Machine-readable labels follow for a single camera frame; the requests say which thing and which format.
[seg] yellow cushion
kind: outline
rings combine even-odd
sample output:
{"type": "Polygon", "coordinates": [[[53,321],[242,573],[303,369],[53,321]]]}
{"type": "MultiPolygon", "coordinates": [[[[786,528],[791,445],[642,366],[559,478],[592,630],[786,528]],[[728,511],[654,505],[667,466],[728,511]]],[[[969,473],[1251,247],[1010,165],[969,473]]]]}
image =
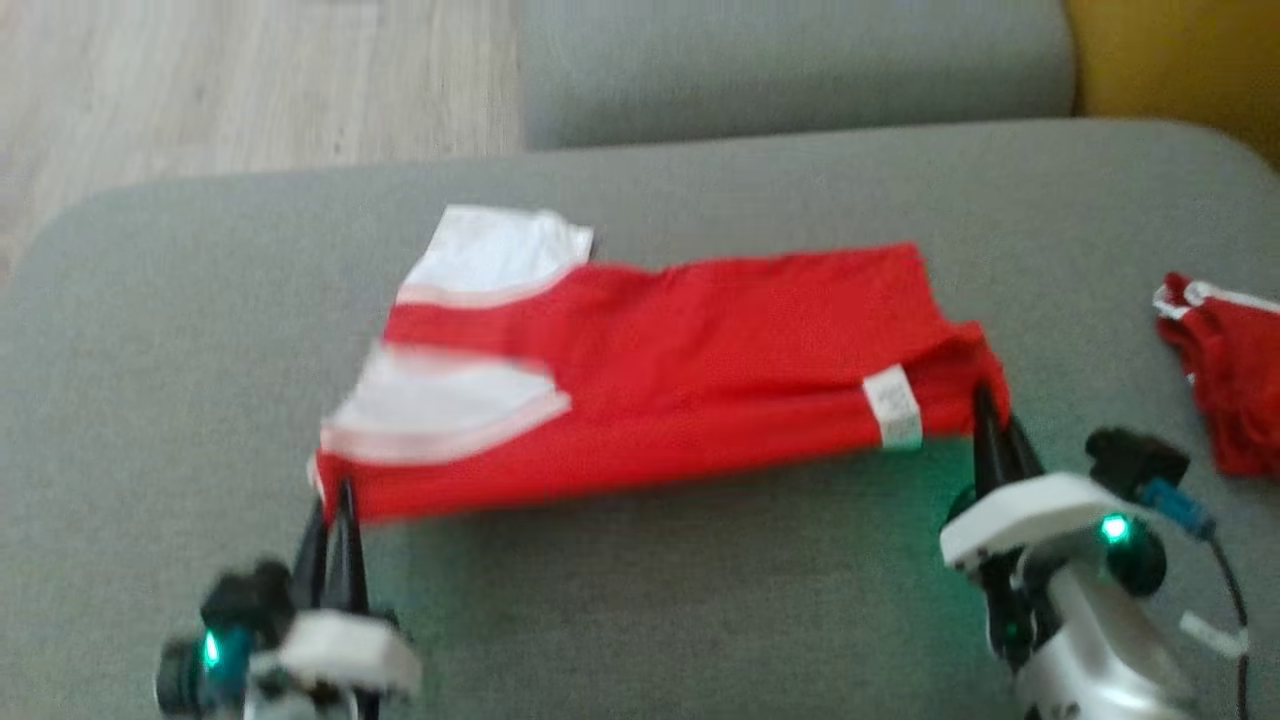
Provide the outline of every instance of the yellow cushion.
{"type": "Polygon", "coordinates": [[[1226,131],[1280,167],[1280,1],[1069,0],[1076,111],[1226,131]]]}

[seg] red fabric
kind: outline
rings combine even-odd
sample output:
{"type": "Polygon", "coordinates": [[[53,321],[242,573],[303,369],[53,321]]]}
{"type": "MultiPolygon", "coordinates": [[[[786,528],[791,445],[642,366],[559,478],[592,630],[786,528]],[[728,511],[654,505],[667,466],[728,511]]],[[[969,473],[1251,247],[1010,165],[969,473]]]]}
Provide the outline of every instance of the red fabric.
{"type": "Polygon", "coordinates": [[[375,466],[321,450],[325,497],[352,478],[365,520],[540,503],[878,447],[860,383],[896,364],[925,436],[970,432],[979,380],[1009,411],[982,329],[942,316],[911,245],[658,273],[589,264],[499,307],[397,305],[384,341],[547,368],[572,410],[444,465],[375,466]]]}
{"type": "Polygon", "coordinates": [[[1193,306],[1183,295],[1190,282],[1165,279],[1167,302],[1187,311],[1156,329],[1194,377],[1217,469],[1280,478],[1280,314],[1213,296],[1193,306]]]}

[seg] sofa cushion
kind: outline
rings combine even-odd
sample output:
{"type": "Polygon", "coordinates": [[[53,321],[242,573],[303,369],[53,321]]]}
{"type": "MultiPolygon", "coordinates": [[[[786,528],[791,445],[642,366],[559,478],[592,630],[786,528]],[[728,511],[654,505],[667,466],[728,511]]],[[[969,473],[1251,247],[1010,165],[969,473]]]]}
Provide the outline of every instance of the sofa cushion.
{"type": "MultiPolygon", "coordinates": [[[[1276,176],[1176,124],[860,131],[166,182],[67,211],[0,307],[12,716],[150,716],[160,641],[196,626],[214,574],[292,555],[319,419],[447,202],[553,208],[599,231],[599,259],[648,266],[914,238],[1050,466],[1087,469],[1102,424],[1192,452],[1251,632],[1280,635],[1280,493],[1213,474],[1149,305],[1169,269],[1276,295],[1276,176]]],[[[1014,717],[937,544],[970,477],[968,443],[942,442],[380,527],[370,587],[428,656],[415,716],[1014,717]]],[[[1152,611],[1225,716],[1233,666],[1175,628],[1184,609],[1230,628],[1226,591],[1207,551],[1167,544],[1152,611]]],[[[1253,662],[1276,707],[1280,650],[1253,662]]]]}
{"type": "Polygon", "coordinates": [[[529,0],[530,147],[1066,115],[1059,0],[529,0]]]}

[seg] blue connector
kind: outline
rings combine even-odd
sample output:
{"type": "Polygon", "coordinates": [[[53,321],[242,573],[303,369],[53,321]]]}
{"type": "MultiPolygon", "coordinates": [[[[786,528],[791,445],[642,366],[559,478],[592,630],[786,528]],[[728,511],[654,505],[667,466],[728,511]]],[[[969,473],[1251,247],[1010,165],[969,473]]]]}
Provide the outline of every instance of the blue connector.
{"type": "Polygon", "coordinates": [[[1147,487],[1142,488],[1139,502],[1178,523],[1197,539],[1211,538],[1217,527],[1217,523],[1201,503],[1161,478],[1151,480],[1147,487]]]}

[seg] wooden floor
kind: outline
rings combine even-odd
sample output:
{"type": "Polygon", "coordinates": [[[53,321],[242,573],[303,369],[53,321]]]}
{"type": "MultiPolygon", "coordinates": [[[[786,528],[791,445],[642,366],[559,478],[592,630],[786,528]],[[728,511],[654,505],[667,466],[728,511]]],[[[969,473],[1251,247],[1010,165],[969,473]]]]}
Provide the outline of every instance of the wooden floor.
{"type": "Polygon", "coordinates": [[[0,0],[0,290],[154,178],[520,147],[517,0],[0,0]]]}

